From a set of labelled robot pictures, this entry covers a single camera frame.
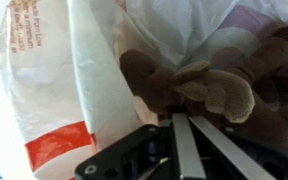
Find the stuffed animal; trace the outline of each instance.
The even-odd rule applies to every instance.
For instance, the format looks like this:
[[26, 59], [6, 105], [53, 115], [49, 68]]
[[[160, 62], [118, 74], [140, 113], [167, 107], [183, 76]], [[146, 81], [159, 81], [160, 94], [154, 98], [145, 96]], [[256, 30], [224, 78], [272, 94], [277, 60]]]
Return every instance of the stuffed animal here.
[[231, 126], [288, 146], [288, 104], [272, 111], [252, 90], [264, 75], [288, 63], [288, 27], [228, 71], [209, 69], [208, 62], [200, 61], [174, 73], [136, 50], [125, 52], [120, 62], [132, 93], [151, 111], [163, 115], [184, 107], [218, 128]]

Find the metal bar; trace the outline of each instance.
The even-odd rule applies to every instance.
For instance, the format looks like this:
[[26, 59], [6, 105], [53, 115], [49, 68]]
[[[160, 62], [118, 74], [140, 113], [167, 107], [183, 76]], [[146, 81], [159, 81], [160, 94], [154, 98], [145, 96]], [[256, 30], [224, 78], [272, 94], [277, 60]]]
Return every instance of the metal bar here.
[[275, 179], [204, 117], [189, 119], [247, 179]]
[[185, 114], [174, 114], [172, 119], [180, 179], [206, 179], [187, 116]]

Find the plastic bag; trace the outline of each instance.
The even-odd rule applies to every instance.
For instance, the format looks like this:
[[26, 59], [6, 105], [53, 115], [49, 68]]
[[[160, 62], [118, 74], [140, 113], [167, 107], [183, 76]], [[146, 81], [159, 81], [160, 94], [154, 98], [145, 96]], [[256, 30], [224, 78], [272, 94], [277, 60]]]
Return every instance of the plastic bag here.
[[205, 59], [225, 69], [281, 22], [288, 1], [11, 1], [0, 29], [0, 126], [9, 127], [0, 145], [15, 149], [20, 168], [0, 158], [1, 175], [71, 179], [80, 162], [139, 127], [145, 113], [119, 71], [126, 50], [173, 70]]

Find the black plastic part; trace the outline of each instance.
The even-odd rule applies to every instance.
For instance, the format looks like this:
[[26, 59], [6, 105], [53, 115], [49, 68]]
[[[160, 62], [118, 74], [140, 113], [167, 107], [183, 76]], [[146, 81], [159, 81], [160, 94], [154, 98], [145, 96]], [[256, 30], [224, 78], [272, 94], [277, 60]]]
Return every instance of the black plastic part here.
[[[245, 177], [194, 125], [195, 143], [202, 160], [207, 180], [244, 180]], [[255, 139], [238, 130], [223, 133], [246, 154], [272, 174], [277, 180], [288, 179], [288, 148]], [[169, 127], [145, 125], [97, 155], [81, 163], [76, 180], [138, 179], [149, 170], [148, 180], [179, 179], [179, 167], [172, 124]], [[162, 158], [169, 160], [160, 164]], [[95, 171], [86, 173], [90, 166]]]
[[[163, 147], [168, 141], [163, 135], [167, 133], [165, 130], [153, 125], [142, 126], [81, 163], [75, 170], [76, 180], [138, 179], [167, 155]], [[86, 172], [90, 166], [96, 170]]]
[[249, 136], [238, 130], [226, 132], [235, 144], [277, 180], [288, 179], [288, 148]]

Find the screw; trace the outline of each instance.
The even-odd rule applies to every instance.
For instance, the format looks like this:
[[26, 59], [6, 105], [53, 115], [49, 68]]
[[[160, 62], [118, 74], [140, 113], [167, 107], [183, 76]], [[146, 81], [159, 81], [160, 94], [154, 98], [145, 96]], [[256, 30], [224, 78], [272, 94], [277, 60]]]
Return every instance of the screw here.
[[234, 131], [234, 129], [232, 127], [226, 127], [225, 130], [228, 131], [228, 132], [233, 132]]
[[88, 175], [88, 174], [94, 174], [96, 172], [97, 168], [95, 165], [89, 165], [86, 167], [85, 169], [85, 174]]
[[155, 132], [156, 128], [155, 127], [150, 127], [148, 130], [151, 131], [151, 132]]

